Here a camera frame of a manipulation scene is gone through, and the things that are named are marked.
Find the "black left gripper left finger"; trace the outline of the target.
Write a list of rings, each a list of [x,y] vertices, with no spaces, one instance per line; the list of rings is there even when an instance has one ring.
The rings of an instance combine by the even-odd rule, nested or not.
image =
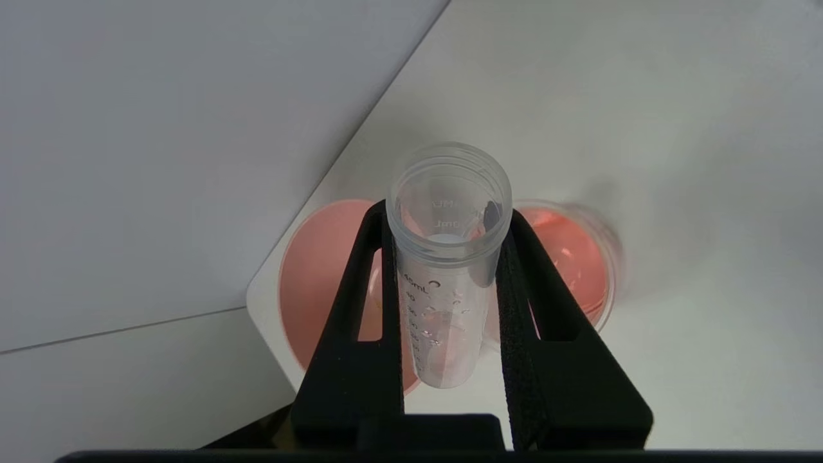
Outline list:
[[[361,341],[374,253],[381,253],[381,336]],[[385,201],[364,214],[311,363],[291,408],[297,441],[309,448],[353,448],[364,421],[404,413],[402,310],[394,240]]]

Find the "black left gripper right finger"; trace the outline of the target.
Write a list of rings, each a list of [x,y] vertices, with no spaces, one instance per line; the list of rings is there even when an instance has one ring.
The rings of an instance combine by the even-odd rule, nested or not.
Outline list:
[[[642,450],[652,410],[517,211],[496,290],[514,450]]]

